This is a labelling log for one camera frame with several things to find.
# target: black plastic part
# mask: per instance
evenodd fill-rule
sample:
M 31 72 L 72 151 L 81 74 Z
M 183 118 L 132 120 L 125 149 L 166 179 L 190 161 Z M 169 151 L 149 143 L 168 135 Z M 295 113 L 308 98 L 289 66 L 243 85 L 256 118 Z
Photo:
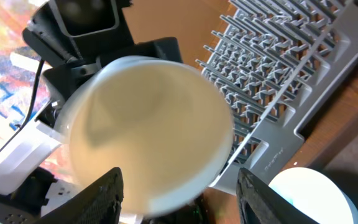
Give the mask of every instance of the black plastic part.
M 119 18 L 119 26 L 117 28 L 73 38 L 83 58 L 96 58 L 100 54 L 135 44 L 122 9 L 118 8 L 117 13 Z
M 0 223 L 32 223 L 40 217 L 41 206 L 50 185 L 56 180 L 53 175 L 37 168 L 12 194 L 0 195 Z
M 113 28 L 118 24 L 111 0 L 50 0 L 60 12 L 60 24 L 70 35 L 83 35 Z
M 60 108 L 53 108 L 52 102 L 49 101 L 46 107 L 42 110 L 42 113 L 40 113 L 36 119 L 50 127 L 54 127 L 59 112 Z
M 317 224 L 245 168 L 239 171 L 237 202 L 242 224 Z
M 113 168 L 71 200 L 42 217 L 36 224 L 117 224 L 124 198 L 120 168 Z
M 59 29 L 49 3 L 38 9 L 33 15 L 32 24 L 29 27 L 65 60 L 70 59 L 70 55 L 78 57 L 71 40 Z
M 115 59 L 130 55 L 142 55 L 182 62 L 177 39 L 167 37 L 126 47 L 108 54 L 102 54 L 97 58 L 96 63 L 99 68 L 103 68 Z M 79 77 L 71 72 L 72 68 L 87 63 L 90 62 L 79 60 L 44 71 L 42 76 L 48 86 L 51 98 L 65 102 L 77 88 L 91 78 L 92 75 Z
M 145 218 L 142 224 L 209 224 L 202 196 L 181 209 L 157 218 Z
M 65 63 L 65 59 L 60 54 L 51 49 L 40 37 L 29 31 L 27 28 L 23 30 L 22 35 L 24 42 L 35 50 L 52 67 L 57 67 Z
M 165 37 L 150 42 L 139 43 L 133 47 L 126 47 L 115 52 L 101 54 L 96 59 L 96 63 L 99 68 L 103 68 L 115 59 L 131 55 L 154 57 L 183 63 L 180 56 L 178 40 L 174 37 Z

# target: wooden table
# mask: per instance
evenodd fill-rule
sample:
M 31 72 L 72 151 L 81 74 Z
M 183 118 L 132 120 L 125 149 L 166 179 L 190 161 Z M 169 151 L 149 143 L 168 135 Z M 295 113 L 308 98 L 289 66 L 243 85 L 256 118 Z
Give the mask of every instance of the wooden table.
M 206 62 L 210 56 L 203 45 L 215 47 L 219 41 L 211 31 L 224 32 L 227 27 L 219 16 L 233 15 L 236 11 L 223 0 L 133 2 L 134 6 L 125 9 L 124 13 L 134 40 L 143 42 L 174 36 L 179 41 L 183 61 L 194 67 L 198 67 L 195 63 L 197 58 Z M 358 133 L 358 67 L 301 133 L 307 137 L 306 142 L 284 169 L 323 166 L 354 138 Z M 216 223 L 240 223 L 235 196 L 207 189 L 204 198 Z

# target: white cup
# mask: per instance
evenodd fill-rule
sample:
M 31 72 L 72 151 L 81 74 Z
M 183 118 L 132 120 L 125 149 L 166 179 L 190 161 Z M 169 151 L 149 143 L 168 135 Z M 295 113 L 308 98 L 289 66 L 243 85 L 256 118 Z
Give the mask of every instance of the white cup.
M 81 188 L 113 167 L 124 179 L 122 211 L 154 217 L 197 197 L 232 144 L 231 110 L 187 65 L 120 58 L 70 97 L 57 126 Z
M 358 224 L 353 202 L 334 182 L 315 170 L 287 169 L 277 174 L 269 187 L 318 223 Z

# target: cup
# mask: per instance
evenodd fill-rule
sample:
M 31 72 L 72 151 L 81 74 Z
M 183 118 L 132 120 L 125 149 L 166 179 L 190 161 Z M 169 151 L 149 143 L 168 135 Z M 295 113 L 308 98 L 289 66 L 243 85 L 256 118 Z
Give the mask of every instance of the cup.
M 155 217 L 215 179 L 229 157 L 233 124 L 223 96 L 196 69 L 130 56 L 82 85 L 57 126 L 81 189 L 120 167 L 122 211 Z

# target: dish rack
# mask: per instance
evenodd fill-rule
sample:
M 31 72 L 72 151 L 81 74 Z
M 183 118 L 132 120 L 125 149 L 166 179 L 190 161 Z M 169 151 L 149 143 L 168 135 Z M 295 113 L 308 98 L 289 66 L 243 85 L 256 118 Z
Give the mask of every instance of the dish rack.
M 358 1 L 229 0 L 234 16 L 203 67 L 232 108 L 233 145 L 210 185 L 236 194 L 238 171 L 267 184 L 304 143 L 298 131 L 358 62 Z

